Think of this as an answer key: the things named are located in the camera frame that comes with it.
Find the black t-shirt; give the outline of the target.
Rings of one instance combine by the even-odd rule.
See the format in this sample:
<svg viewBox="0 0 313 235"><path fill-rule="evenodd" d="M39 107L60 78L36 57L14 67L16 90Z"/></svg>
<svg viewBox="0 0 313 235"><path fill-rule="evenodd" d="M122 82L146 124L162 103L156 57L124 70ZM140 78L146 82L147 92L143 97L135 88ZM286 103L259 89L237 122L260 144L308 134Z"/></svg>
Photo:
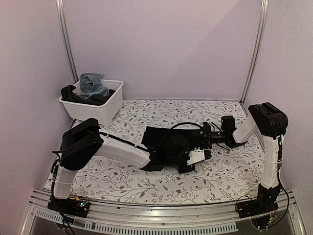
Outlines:
<svg viewBox="0 0 313 235"><path fill-rule="evenodd" d="M178 156L194 149L209 147L205 136L198 129L168 129L150 126L146 128L141 143L162 156Z"/></svg>

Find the blue denim garment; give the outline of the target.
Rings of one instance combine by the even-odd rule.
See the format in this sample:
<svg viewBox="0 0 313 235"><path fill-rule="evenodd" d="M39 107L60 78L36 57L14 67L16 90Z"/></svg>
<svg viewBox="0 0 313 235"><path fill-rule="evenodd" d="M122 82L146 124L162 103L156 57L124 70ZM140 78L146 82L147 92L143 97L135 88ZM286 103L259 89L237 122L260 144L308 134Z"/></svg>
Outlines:
<svg viewBox="0 0 313 235"><path fill-rule="evenodd" d="M93 95L109 95L109 89L102 85L101 80L103 79L102 74L98 73L83 73L80 75L80 90L79 95L83 99L88 99Z"/></svg>

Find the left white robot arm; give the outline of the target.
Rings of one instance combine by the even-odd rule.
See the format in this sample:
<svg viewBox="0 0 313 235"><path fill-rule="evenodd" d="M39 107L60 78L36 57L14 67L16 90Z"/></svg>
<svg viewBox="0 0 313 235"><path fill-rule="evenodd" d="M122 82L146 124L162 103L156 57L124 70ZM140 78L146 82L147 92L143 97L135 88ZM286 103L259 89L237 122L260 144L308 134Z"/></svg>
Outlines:
<svg viewBox="0 0 313 235"><path fill-rule="evenodd" d="M53 203L61 212L69 212L73 203L69 199L76 173L84 168L95 155L116 159L144 171L161 171L176 167L179 173L191 172L191 151L182 136L169 139L170 146L161 149L145 148L100 130L98 120L89 118L66 131L62 136L61 149L54 151L58 157L53 169Z"/></svg>

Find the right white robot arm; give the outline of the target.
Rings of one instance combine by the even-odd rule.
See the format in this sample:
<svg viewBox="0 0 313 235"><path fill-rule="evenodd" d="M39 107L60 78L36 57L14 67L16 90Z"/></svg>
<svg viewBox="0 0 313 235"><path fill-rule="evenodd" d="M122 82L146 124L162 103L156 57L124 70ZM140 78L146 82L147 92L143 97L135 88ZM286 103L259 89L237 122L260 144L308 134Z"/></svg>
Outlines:
<svg viewBox="0 0 313 235"><path fill-rule="evenodd" d="M213 132L210 124L204 123L200 134L209 148L213 143L224 143L229 148L236 148L244 145L259 131L264 143L264 168L258 192L278 194L282 189L279 171L288 117L269 102L250 105L248 110L249 115L239 128L236 128L233 116L224 116L221 131Z"/></svg>

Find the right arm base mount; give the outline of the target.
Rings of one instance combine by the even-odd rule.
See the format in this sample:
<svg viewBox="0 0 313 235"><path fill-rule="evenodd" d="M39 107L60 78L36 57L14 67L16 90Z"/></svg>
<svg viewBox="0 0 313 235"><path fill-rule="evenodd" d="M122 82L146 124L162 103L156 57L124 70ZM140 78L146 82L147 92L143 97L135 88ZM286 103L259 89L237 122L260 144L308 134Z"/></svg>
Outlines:
<svg viewBox="0 0 313 235"><path fill-rule="evenodd" d="M280 185L267 189L259 184L256 199L236 203L235 209L239 217L245 218L277 210L277 196L280 190Z"/></svg>

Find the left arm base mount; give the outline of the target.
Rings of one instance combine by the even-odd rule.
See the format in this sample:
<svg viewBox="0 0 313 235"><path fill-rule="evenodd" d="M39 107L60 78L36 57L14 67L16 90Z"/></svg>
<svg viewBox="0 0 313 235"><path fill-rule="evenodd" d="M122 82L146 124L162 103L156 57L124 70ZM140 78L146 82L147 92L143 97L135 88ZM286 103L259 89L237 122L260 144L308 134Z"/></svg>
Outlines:
<svg viewBox="0 0 313 235"><path fill-rule="evenodd" d="M47 208L61 215L72 215L86 218L89 213L90 201L82 196L68 199L53 199L50 197Z"/></svg>

